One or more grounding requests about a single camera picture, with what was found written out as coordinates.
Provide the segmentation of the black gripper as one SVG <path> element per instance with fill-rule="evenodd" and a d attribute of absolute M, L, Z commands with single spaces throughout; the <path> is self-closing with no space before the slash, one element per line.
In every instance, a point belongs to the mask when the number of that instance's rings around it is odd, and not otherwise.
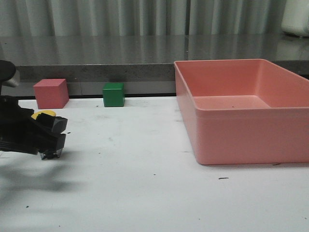
<path fill-rule="evenodd" d="M 36 121 L 48 130 L 32 130 L 33 109 L 22 108 L 12 96 L 0 97 L 0 150 L 37 155 L 64 148 L 68 119 L 40 113 Z"/>

